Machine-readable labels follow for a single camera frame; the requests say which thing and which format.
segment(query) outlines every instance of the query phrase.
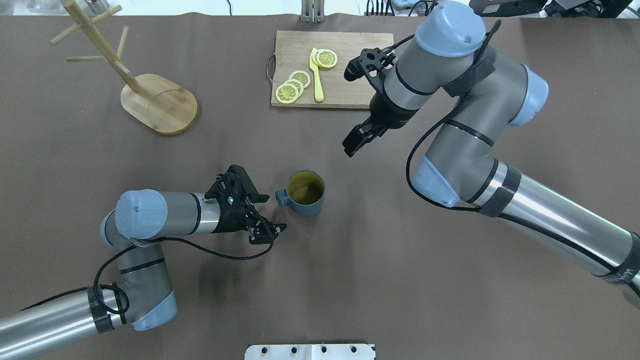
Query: knife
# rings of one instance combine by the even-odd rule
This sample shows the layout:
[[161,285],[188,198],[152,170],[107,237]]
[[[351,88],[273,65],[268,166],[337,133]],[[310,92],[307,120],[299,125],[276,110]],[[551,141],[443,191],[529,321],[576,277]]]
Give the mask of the knife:
[[324,92],[322,91],[322,84],[320,84],[320,73],[318,72],[318,65],[313,61],[317,48],[311,49],[311,55],[309,55],[309,68],[314,72],[314,97],[317,102],[324,100]]

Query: lemon slice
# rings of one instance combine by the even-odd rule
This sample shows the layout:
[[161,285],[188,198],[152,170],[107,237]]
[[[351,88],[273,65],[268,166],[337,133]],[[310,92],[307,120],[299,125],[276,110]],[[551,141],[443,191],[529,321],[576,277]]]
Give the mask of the lemon slice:
[[287,81],[284,82],[285,84],[293,84],[296,86],[296,88],[298,89],[298,97],[302,96],[302,92],[305,91],[305,85],[302,83],[302,81],[298,80],[298,79],[289,79]]
[[284,83],[276,88],[276,99],[283,104],[290,104],[298,100],[300,92],[296,85]]
[[309,86],[309,84],[311,84],[311,76],[308,72],[302,70],[292,72],[291,75],[289,75],[289,79],[296,79],[302,82],[302,85],[305,89],[307,88],[307,86]]
[[325,69],[330,69],[338,63],[338,56],[329,49],[318,49],[314,56],[314,62]]

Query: brown tabletop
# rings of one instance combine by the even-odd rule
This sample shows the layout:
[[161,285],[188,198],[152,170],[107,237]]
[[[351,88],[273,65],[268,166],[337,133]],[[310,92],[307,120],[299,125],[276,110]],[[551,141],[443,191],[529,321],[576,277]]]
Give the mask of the brown tabletop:
[[[120,194],[204,192],[236,163],[265,193],[301,169],[327,183],[321,214],[259,206],[289,228],[266,256],[230,261],[164,245],[178,315],[123,327],[49,359],[242,359],[249,344],[366,341],[380,359],[633,359],[640,311],[612,286],[502,222],[434,208],[404,182],[418,137],[454,100],[438,92],[404,128],[348,158],[365,111],[274,108],[264,71],[276,30],[393,32],[422,19],[332,15],[114,17],[99,25],[134,74],[191,90],[196,122],[154,133],[120,105],[124,85],[68,17],[0,18],[0,316],[86,286],[111,249],[98,227]],[[506,19],[493,46],[547,80],[547,104],[494,155],[631,230],[638,222],[640,22]],[[191,236],[251,254],[246,233]],[[103,275],[117,277],[115,266]]]

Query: wooden cutting board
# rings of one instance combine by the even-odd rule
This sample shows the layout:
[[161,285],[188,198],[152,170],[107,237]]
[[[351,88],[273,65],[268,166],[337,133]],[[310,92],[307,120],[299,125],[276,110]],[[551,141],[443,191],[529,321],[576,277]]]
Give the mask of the wooden cutting board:
[[[284,31],[276,33],[276,70],[271,87],[272,106],[299,108],[368,109],[375,90],[364,77],[354,82],[344,79],[344,69],[349,60],[360,55],[365,48],[380,49],[393,45],[394,36],[388,33],[330,33],[324,31]],[[313,72],[309,69],[311,49],[331,49],[338,55],[338,64],[332,69],[320,70],[320,82],[324,101],[314,99]],[[292,104],[276,100],[275,90],[289,79],[296,70],[304,70],[311,76],[311,84],[302,96]]]

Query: blue mug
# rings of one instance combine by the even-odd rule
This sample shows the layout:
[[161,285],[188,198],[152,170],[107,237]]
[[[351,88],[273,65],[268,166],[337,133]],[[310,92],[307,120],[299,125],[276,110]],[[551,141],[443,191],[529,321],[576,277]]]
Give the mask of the blue mug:
[[317,215],[324,200],[324,180],[311,170],[299,171],[289,178],[287,188],[276,191],[280,207],[291,207],[304,217]]

